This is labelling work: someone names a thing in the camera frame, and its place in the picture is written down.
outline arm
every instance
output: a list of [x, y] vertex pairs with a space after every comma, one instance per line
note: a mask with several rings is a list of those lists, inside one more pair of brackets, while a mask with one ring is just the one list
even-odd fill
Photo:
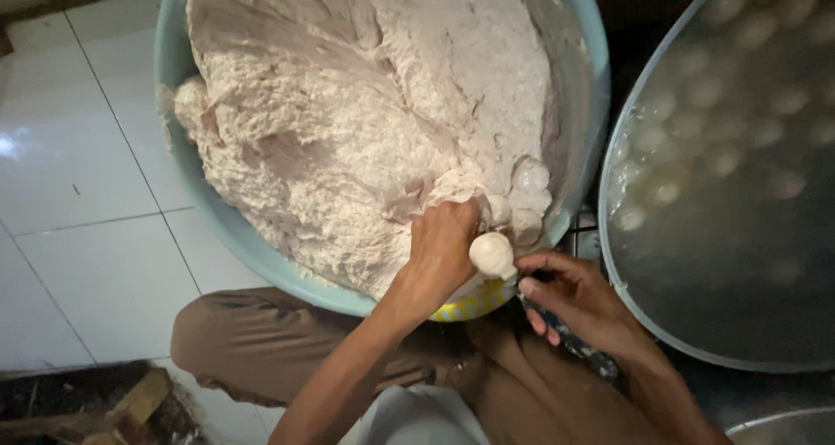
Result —
[[[599, 270], [554, 251], [525, 256], [516, 265], [527, 273], [539, 269], [556, 275], [548, 283], [527, 277], [519, 290], [618, 361], [629, 381], [632, 403], [665, 438], [676, 445], [731, 444], [705, 418], [684, 380]], [[539, 335], [559, 343], [559, 334], [546, 328], [535, 311], [528, 312], [528, 319]]]
[[338, 442], [373, 400], [386, 354], [475, 274], [478, 204], [444, 202], [412, 221], [412, 251], [386, 294], [299, 391], [269, 445]]

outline hand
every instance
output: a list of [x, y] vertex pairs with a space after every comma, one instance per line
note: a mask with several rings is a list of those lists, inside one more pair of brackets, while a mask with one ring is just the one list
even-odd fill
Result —
[[375, 311], [411, 331], [438, 310], [464, 282], [475, 275], [469, 246], [478, 231], [478, 202], [443, 202], [412, 220], [409, 262]]
[[[580, 339], [621, 359], [655, 352], [652, 339], [592, 265], [553, 250], [519, 258], [515, 264], [523, 273], [542, 270], [555, 276], [550, 282], [525, 277], [519, 290], [557, 315]], [[546, 329], [536, 311], [528, 310], [528, 320], [537, 334], [546, 335], [551, 344], [559, 343], [559, 334]]]

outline brown pants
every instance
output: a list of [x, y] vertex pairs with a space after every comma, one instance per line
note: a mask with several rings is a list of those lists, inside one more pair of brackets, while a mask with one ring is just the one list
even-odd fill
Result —
[[[627, 398], [537, 338], [521, 308], [468, 323], [425, 323], [388, 361], [379, 390], [454, 387], [493, 444], [662, 443]], [[235, 400], [287, 406], [360, 322], [276, 288], [202, 296], [174, 323], [171, 359]]]

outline person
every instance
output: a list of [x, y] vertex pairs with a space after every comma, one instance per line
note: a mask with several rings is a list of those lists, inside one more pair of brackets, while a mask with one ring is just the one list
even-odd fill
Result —
[[536, 312], [516, 316], [518, 305], [460, 326], [425, 323], [474, 275], [477, 228], [474, 200], [414, 218], [410, 259], [363, 320], [275, 288], [204, 295], [174, 323], [174, 364], [235, 399], [289, 406], [270, 445], [337, 443], [360, 416], [360, 443], [731, 443], [600, 272], [577, 258], [517, 259], [523, 274], [554, 276], [526, 277], [519, 290], [611, 354], [627, 394], [558, 348]]

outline man's right hand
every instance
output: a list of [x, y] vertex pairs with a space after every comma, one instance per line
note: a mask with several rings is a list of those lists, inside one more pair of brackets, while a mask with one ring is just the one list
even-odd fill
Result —
[[[647, 355], [657, 353], [641, 324], [592, 265], [553, 250], [527, 255], [515, 264], [523, 273], [541, 270], [553, 274], [550, 282], [525, 277], [519, 290], [556, 314], [584, 341], [624, 361], [644, 361]], [[537, 334], [546, 335], [552, 344], [559, 342], [558, 334], [545, 327], [536, 311], [528, 311], [528, 319]]]

